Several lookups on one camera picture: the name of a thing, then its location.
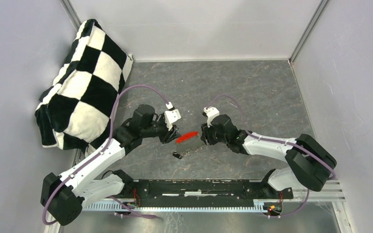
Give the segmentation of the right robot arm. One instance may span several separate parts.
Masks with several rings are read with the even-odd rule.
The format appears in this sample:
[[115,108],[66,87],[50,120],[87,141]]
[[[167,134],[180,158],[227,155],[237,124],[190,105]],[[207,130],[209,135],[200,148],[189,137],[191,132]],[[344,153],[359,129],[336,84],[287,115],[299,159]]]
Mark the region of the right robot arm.
[[223,143],[234,153],[260,155],[287,163],[283,169],[272,169],[261,185],[267,198],[274,198],[286,188],[305,188],[315,192],[334,178],[336,159],[312,136],[275,138],[239,130],[228,115],[219,115],[201,125],[201,139],[206,145]]

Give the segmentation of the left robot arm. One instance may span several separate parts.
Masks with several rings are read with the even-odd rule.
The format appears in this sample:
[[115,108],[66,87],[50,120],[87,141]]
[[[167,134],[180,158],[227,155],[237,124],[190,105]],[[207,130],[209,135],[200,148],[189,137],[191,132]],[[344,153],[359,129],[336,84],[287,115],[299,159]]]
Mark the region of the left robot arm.
[[158,115],[147,104],[138,106],[131,118],[113,130],[101,146],[79,164],[60,175],[49,173],[43,180],[40,203],[44,207],[44,224],[59,223],[66,226],[74,221],[81,211],[108,196],[129,197],[133,184],[112,174],[104,180],[96,177],[141,145],[144,138],[159,138],[162,144],[180,137],[175,122],[181,119],[178,109],[171,103],[168,110]]

